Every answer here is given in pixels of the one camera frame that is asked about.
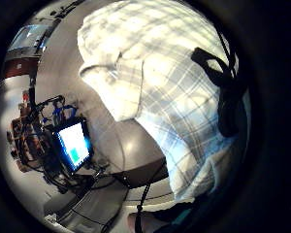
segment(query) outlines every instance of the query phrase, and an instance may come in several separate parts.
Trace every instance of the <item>black headphones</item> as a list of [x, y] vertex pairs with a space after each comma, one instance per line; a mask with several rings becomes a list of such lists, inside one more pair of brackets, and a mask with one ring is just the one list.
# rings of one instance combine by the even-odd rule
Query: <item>black headphones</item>
[[[240, 79], [240, 76], [236, 75], [234, 50], [231, 48], [231, 52], [228, 53], [221, 35], [219, 33], [218, 35], [229, 59], [229, 66], [220, 58], [200, 48], [193, 51], [191, 59], [204, 69], [213, 84], [220, 87], [217, 126], [224, 137], [232, 137], [239, 131], [236, 125], [236, 110], [246, 90], [246, 84]], [[215, 60], [223, 72], [212, 69], [208, 64], [209, 60]]]

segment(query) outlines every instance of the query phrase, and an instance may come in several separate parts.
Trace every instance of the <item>electronic equipment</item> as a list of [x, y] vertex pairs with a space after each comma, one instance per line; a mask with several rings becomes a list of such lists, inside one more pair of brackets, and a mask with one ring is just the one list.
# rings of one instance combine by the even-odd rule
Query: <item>electronic equipment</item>
[[69, 175], [74, 175], [93, 155], [84, 117], [73, 117], [51, 129], [52, 142]]

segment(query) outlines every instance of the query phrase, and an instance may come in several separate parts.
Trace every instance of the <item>plaid shirt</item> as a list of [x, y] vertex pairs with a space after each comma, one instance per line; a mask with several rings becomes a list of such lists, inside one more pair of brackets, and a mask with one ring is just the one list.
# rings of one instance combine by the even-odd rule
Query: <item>plaid shirt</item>
[[212, 24], [176, 1], [120, 1], [84, 19], [78, 45], [81, 78], [115, 120], [134, 118], [165, 154], [176, 200], [215, 189], [234, 138], [219, 133], [219, 89], [190, 58], [199, 47], [228, 64]]

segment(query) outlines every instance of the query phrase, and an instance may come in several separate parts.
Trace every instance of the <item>black cable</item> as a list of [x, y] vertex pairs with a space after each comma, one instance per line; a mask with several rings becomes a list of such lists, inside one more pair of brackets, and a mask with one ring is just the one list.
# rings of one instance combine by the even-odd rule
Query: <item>black cable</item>
[[155, 171], [155, 173], [153, 174], [153, 176], [149, 179], [149, 181], [147, 182], [147, 185], [145, 187], [145, 190], [144, 190], [144, 193], [143, 193], [143, 196], [142, 196], [142, 199], [140, 201], [140, 204], [137, 206], [137, 215], [136, 215], [136, 220], [135, 220], [135, 231], [136, 233], [143, 233], [143, 230], [142, 230], [142, 225], [141, 225], [141, 213], [142, 213], [142, 210], [143, 210], [143, 204], [144, 204], [144, 201], [146, 199], [146, 195], [149, 191], [149, 188], [153, 182], [153, 180], [155, 179], [156, 175], [163, 169], [163, 167], [165, 166], [166, 164], [166, 160], [162, 163], [162, 165]]
[[74, 209], [71, 209], [71, 211], [74, 212], [74, 213], [76, 213], [76, 214], [79, 215], [79, 216], [84, 217], [85, 219], [87, 219], [87, 220], [89, 220], [89, 221], [91, 221], [91, 222], [97, 223], [97, 224], [102, 225], [102, 226], [105, 226], [105, 225], [106, 225], [106, 224], [103, 224], [103, 223], [101, 223], [101, 222], [99, 222], [99, 221], [92, 220], [92, 219], [90, 219], [89, 217], [84, 216], [84, 215], [82, 215], [81, 213], [75, 211]]
[[112, 224], [114, 223], [115, 219], [117, 218], [118, 214], [120, 212], [120, 209], [116, 212], [116, 214], [110, 218], [107, 223], [104, 225], [104, 227], [101, 229], [100, 233], [106, 233], [110, 227], [112, 226]]
[[113, 178], [113, 180], [111, 180], [109, 183], [106, 183], [104, 185], [101, 185], [101, 186], [97, 186], [97, 187], [92, 187], [90, 188], [90, 190], [98, 190], [98, 189], [102, 189], [102, 188], [105, 188], [105, 187], [108, 187], [108, 186], [111, 186], [112, 184], [114, 184], [114, 182], [116, 181], [116, 178]]
[[222, 47], [223, 47], [223, 49], [224, 49], [224, 52], [225, 52], [225, 54], [226, 54], [226, 56], [227, 56], [227, 59], [229, 60], [229, 68], [230, 68], [230, 70], [232, 71], [233, 76], [234, 76], [234, 79], [235, 79], [235, 78], [236, 78], [236, 71], [235, 71], [235, 68], [234, 68], [234, 65], [235, 65], [235, 57], [233, 57], [233, 51], [234, 51], [234, 50], [233, 50], [233, 46], [230, 45], [230, 52], [231, 52], [231, 53], [229, 53], [229, 51], [228, 51], [227, 48], [226, 48], [226, 45], [225, 45], [225, 43], [224, 43], [224, 40], [223, 40], [223, 37], [222, 37], [220, 31], [219, 31], [216, 27], [214, 27], [214, 28], [215, 28], [215, 30], [216, 30], [217, 35], [219, 36], [219, 39], [220, 39], [221, 45], [222, 45]]

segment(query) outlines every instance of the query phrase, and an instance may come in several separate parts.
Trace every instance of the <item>cable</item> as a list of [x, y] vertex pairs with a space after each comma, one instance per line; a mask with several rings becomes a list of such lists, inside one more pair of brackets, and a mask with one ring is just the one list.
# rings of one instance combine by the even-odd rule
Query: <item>cable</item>
[[78, 214], [79, 216], [84, 217], [85, 219], [87, 219], [87, 220], [89, 220], [89, 221], [91, 221], [91, 222], [97, 223], [97, 224], [102, 225], [102, 226], [106, 226], [106, 224], [103, 224], [103, 223], [101, 223], [101, 222], [99, 222], [99, 221], [92, 220], [92, 219], [90, 219], [89, 217], [84, 216], [84, 215], [80, 214], [79, 212], [75, 211], [74, 209], [71, 209], [71, 211], [74, 212], [74, 213], [76, 213], [76, 214]]
[[120, 209], [116, 212], [116, 214], [110, 218], [107, 223], [104, 225], [104, 227], [101, 229], [100, 233], [106, 233], [110, 227], [112, 226], [112, 224], [114, 223], [115, 219], [117, 218], [118, 214], [120, 212]]
[[98, 189], [102, 189], [102, 188], [105, 188], [105, 187], [108, 187], [108, 186], [111, 186], [112, 184], [114, 184], [114, 182], [116, 182], [116, 178], [113, 178], [112, 181], [110, 181], [109, 183], [106, 183], [104, 185], [101, 185], [101, 186], [97, 186], [97, 187], [92, 187], [90, 188], [90, 190], [98, 190]]
[[142, 210], [143, 210], [143, 204], [144, 204], [144, 201], [146, 199], [146, 195], [149, 191], [149, 188], [154, 180], [154, 178], [156, 177], [156, 175], [163, 169], [163, 167], [165, 166], [166, 164], [166, 160], [162, 163], [162, 165], [155, 171], [155, 173], [153, 174], [153, 176], [149, 179], [146, 187], [145, 187], [145, 191], [143, 193], [143, 196], [142, 196], [142, 199], [140, 201], [140, 204], [137, 206], [137, 215], [136, 215], [136, 220], [135, 220], [135, 231], [136, 233], [143, 233], [143, 230], [142, 230], [142, 225], [141, 225], [141, 213], [142, 213]]

